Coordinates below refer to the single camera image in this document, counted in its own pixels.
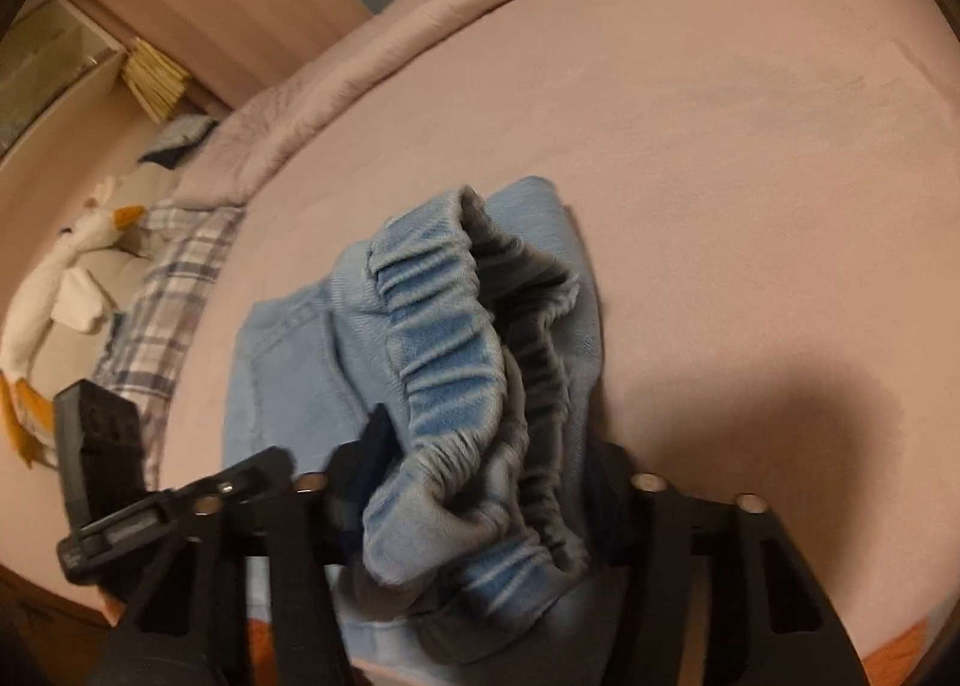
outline pink bed sheet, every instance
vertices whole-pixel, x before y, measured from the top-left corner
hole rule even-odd
[[[512,0],[363,90],[248,172],[275,176],[162,482],[218,468],[253,302],[438,191],[541,174],[602,299],[597,427],[769,498],[863,654],[960,585],[960,45],[932,0]]]

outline plaid fabric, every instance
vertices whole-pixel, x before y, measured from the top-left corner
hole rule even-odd
[[[164,202],[139,223],[144,235],[167,243],[133,296],[93,380],[137,406],[149,488],[157,488],[179,372],[243,217],[237,207],[196,211]]]

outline metal pin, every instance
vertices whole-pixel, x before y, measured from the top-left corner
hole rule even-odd
[[[224,501],[216,494],[207,494],[194,500],[193,512],[197,515],[213,515],[224,507]]]
[[[646,491],[649,494],[656,494],[659,491],[666,491],[669,483],[666,478],[660,475],[654,475],[652,472],[641,472],[630,478],[630,484],[637,491]]]
[[[307,472],[294,480],[294,490],[298,494],[323,491],[327,483],[328,477],[323,472]]]
[[[736,507],[739,507],[745,513],[754,515],[760,515],[760,513],[765,513],[770,509],[767,501],[763,497],[758,497],[757,494],[740,494],[736,498]]]

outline light blue jeans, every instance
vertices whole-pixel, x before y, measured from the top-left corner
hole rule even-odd
[[[254,307],[224,463],[282,445],[299,471],[320,469],[384,403],[404,458],[364,513],[362,563],[331,571],[350,654],[448,683],[540,646],[565,669],[538,662],[553,673],[540,680],[517,662],[517,682],[595,682],[622,598],[608,571],[583,582],[600,366],[589,267],[553,186],[527,178],[486,205],[448,191],[349,247],[320,283]],[[552,651],[584,635],[575,654]]]

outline white stuffed goose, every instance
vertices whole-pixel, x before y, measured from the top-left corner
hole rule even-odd
[[[0,416],[13,448],[27,466],[52,463],[54,413],[50,400],[27,382],[30,365],[51,321],[89,332],[104,313],[104,296],[88,271],[74,266],[80,254],[115,245],[145,212],[143,207],[84,213],[54,242],[16,290],[0,333]]]

